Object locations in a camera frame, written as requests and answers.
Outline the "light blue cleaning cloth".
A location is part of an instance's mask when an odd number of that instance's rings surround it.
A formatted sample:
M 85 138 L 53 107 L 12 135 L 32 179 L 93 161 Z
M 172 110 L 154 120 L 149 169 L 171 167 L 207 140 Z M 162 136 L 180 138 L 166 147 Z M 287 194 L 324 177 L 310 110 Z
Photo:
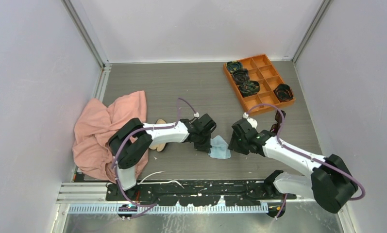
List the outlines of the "light blue cleaning cloth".
M 228 143 L 220 136 L 217 135 L 210 140 L 211 148 L 209 156 L 215 159 L 230 159 L 231 151 L 228 149 Z

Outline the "brown tortoise sunglasses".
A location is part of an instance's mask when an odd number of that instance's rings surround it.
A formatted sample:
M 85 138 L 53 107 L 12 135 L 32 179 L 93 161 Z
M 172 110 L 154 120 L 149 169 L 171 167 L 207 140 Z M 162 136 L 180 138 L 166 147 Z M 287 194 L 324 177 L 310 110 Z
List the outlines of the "brown tortoise sunglasses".
M 271 129 L 270 129 L 271 133 L 274 133 L 274 134 L 278 133 L 285 117 L 286 117 L 285 111 L 283 110 L 276 111 L 275 118 L 274 118 L 276 123 L 271 126 Z

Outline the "black glasses case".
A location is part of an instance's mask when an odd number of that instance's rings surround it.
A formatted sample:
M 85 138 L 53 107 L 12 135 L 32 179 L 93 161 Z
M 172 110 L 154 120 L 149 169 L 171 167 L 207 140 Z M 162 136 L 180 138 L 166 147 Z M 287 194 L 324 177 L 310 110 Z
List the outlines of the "black glasses case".
M 155 124 L 166 124 L 166 122 L 163 119 L 157 119 Z M 166 146 L 167 146 L 166 143 L 150 145 L 149 149 L 150 150 L 155 150 L 157 152 L 162 152 L 166 148 Z

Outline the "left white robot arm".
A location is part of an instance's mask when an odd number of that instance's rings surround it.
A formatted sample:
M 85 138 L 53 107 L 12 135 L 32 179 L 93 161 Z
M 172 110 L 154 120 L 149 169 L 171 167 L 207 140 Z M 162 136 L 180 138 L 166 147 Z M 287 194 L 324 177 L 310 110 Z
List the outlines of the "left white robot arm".
M 114 155 L 112 166 L 119 182 L 118 195 L 125 201 L 136 195 L 136 165 L 150 146 L 166 143 L 193 143 L 197 151 L 209 152 L 211 133 L 216 122 L 197 113 L 192 119 L 182 118 L 173 123 L 147 124 L 132 118 L 108 140 Z

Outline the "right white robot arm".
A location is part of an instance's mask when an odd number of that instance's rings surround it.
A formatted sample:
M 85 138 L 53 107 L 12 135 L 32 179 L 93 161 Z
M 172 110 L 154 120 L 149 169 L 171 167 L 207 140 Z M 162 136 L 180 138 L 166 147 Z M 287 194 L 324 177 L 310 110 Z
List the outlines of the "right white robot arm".
M 257 131 L 256 126 L 257 122 L 252 118 L 235 122 L 229 150 L 245 155 L 259 154 L 300 173 L 292 175 L 275 170 L 264 179 L 267 197 L 277 199 L 282 194 L 299 195 L 314 199 L 320 207 L 334 214 L 353 199 L 359 185 L 339 156 L 332 154 L 325 157 L 309 153 L 282 141 L 273 132 Z

